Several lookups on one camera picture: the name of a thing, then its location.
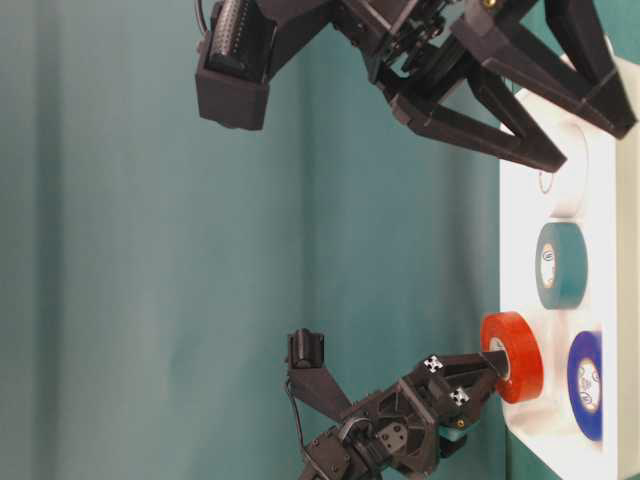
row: black cable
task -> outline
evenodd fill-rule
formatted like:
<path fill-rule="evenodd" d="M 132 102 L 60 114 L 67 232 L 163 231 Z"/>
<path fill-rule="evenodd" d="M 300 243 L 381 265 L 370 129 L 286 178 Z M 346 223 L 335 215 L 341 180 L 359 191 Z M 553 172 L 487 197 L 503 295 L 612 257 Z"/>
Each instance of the black cable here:
<path fill-rule="evenodd" d="M 309 452 L 307 452 L 307 448 L 304 446 L 304 437 L 302 435 L 302 422 L 300 421 L 300 412 L 298 411 L 298 404 L 296 403 L 296 399 L 293 397 L 293 392 L 291 391 L 291 380 L 287 380 L 284 384 L 284 390 L 287 392 L 287 397 L 289 397 L 289 401 L 291 402 L 291 409 L 293 410 L 293 416 L 296 422 L 296 431 L 298 433 L 298 442 L 300 444 L 300 453 L 302 453 L 302 457 L 306 462 L 309 462 L 311 466 L 314 468 L 316 473 L 322 477 L 322 480 L 331 480 L 331 478 L 322 470 L 322 467 L 316 463 L 316 461 L 311 458 Z"/>
<path fill-rule="evenodd" d="M 204 19 L 204 12 L 202 10 L 202 0 L 193 0 L 193 8 L 196 12 L 196 23 L 198 24 L 198 29 L 202 36 L 205 36 L 209 31 L 207 27 L 207 22 Z"/>

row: teal tape roll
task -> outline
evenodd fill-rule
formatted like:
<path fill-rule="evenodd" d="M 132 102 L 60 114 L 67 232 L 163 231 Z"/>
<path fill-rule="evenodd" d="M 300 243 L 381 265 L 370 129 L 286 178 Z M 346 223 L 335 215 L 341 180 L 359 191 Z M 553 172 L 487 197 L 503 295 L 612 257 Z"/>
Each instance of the teal tape roll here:
<path fill-rule="evenodd" d="M 587 246 L 575 223 L 547 223 L 536 250 L 538 295 L 549 310 L 576 308 L 587 287 Z"/>

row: green curtain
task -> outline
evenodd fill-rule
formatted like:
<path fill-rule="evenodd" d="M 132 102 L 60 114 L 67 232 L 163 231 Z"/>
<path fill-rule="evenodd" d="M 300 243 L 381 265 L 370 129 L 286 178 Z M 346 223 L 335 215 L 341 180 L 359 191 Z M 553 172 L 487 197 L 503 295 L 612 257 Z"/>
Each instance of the green curtain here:
<path fill-rule="evenodd" d="M 640 6 L 598 3 L 640 60 Z M 357 399 L 499 307 L 497 160 L 398 125 L 331 31 L 264 132 L 204 122 L 197 39 L 188 2 L 3 5 L 1 478 L 297 478 L 286 333 Z M 545 478 L 504 437 L 494 399 L 433 478 Z"/>

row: white tape roll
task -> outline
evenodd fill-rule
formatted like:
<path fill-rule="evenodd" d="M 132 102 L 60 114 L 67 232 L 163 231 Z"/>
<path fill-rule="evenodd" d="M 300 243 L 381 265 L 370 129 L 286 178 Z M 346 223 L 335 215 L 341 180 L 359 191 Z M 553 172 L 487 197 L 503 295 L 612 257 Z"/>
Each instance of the white tape roll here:
<path fill-rule="evenodd" d="M 574 123 L 560 124 L 548 133 L 567 161 L 556 173 L 538 173 L 539 194 L 550 217 L 571 218 L 579 212 L 587 186 L 587 140 Z"/>

